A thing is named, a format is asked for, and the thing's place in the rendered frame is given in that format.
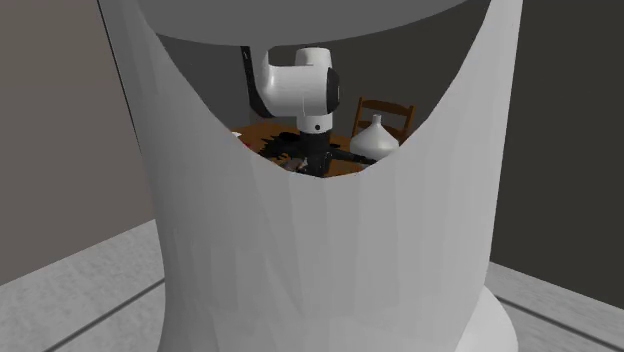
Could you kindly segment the brown wooden chair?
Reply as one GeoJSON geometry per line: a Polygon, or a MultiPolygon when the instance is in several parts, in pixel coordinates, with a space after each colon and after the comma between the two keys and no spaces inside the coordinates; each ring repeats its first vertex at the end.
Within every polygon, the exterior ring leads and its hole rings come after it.
{"type": "Polygon", "coordinates": [[[383,124],[382,127],[389,132],[395,139],[398,140],[399,144],[403,144],[405,140],[410,136],[411,132],[411,124],[414,119],[415,107],[413,105],[403,106],[396,103],[374,100],[374,99],[366,99],[364,97],[360,97],[358,101],[358,107],[356,110],[355,121],[352,128],[351,136],[356,136],[360,130],[368,128],[372,122],[365,121],[362,119],[362,112],[364,109],[369,109],[377,112],[384,112],[393,115],[402,116],[405,118],[404,125],[401,129],[397,129],[391,127],[389,125],[383,124]]]}

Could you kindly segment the brown wooden table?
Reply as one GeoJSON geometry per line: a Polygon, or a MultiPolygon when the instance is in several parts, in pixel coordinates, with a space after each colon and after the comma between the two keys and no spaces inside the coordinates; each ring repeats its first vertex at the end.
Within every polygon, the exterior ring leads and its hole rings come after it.
{"type": "MultiPolygon", "coordinates": [[[[376,160],[351,153],[350,140],[336,136],[332,130],[330,131],[330,168],[324,177],[318,178],[359,172],[364,167],[376,163],[376,160]]],[[[237,128],[235,132],[239,133],[239,139],[258,155],[288,171],[303,174],[298,171],[298,167],[304,162],[299,146],[301,131],[294,127],[261,122],[237,128]]]]}

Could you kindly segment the white round vase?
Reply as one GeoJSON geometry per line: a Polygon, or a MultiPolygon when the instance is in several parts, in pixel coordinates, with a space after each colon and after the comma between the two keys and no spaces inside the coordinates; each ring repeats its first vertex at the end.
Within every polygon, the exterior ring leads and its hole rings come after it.
{"type": "Polygon", "coordinates": [[[350,152],[379,161],[399,148],[399,142],[382,125],[382,116],[374,114],[371,125],[351,138],[350,152]]]}

